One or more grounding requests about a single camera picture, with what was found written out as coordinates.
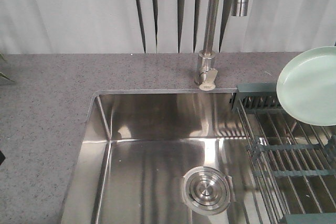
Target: countertop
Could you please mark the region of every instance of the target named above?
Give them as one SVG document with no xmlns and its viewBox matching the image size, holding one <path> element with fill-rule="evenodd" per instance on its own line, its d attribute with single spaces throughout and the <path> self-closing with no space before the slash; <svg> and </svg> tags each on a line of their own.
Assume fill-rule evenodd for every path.
<svg viewBox="0 0 336 224">
<path fill-rule="evenodd" d="M 298 52 L 219 54 L 218 88 L 275 82 Z M 9 55 L 0 86 L 0 223 L 53 224 L 97 90 L 196 89 L 195 54 Z"/>
</svg>

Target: faucet spout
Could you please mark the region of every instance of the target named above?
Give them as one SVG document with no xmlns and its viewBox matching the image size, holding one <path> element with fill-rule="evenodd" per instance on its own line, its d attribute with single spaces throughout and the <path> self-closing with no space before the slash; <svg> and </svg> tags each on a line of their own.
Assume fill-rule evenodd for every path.
<svg viewBox="0 0 336 224">
<path fill-rule="evenodd" d="M 218 71 L 214 68 L 215 52 L 213 52 L 216 17 L 219 0 L 209 0 L 206 17 L 204 47 L 198 53 L 195 83 L 201 90 L 209 91 L 216 88 L 215 79 Z M 232 16 L 247 15 L 248 0 L 233 0 Z"/>
</svg>

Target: vertical blind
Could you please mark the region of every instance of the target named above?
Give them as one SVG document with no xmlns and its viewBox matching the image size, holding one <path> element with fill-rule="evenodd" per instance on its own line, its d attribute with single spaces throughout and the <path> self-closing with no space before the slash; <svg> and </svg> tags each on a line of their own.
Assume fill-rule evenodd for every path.
<svg viewBox="0 0 336 224">
<path fill-rule="evenodd" d="M 214 51 L 304 51 L 336 41 L 335 0 L 220 0 Z M 197 52 L 208 0 L 0 0 L 6 54 Z"/>
</svg>

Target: plate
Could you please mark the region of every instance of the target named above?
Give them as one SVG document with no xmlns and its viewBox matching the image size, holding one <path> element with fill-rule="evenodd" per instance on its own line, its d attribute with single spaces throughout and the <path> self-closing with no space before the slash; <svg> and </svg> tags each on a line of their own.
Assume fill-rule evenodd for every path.
<svg viewBox="0 0 336 224">
<path fill-rule="evenodd" d="M 336 47 L 320 47 L 293 58 L 277 82 L 278 99 L 293 118 L 336 125 Z"/>
</svg>

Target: drain strainer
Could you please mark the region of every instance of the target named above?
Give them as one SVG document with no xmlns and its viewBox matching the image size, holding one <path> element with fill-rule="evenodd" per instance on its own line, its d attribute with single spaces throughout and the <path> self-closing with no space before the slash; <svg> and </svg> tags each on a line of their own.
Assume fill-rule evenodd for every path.
<svg viewBox="0 0 336 224">
<path fill-rule="evenodd" d="M 226 176 L 210 167 L 196 167 L 184 175 L 183 199 L 201 215 L 215 215 L 230 204 L 230 187 Z"/>
</svg>

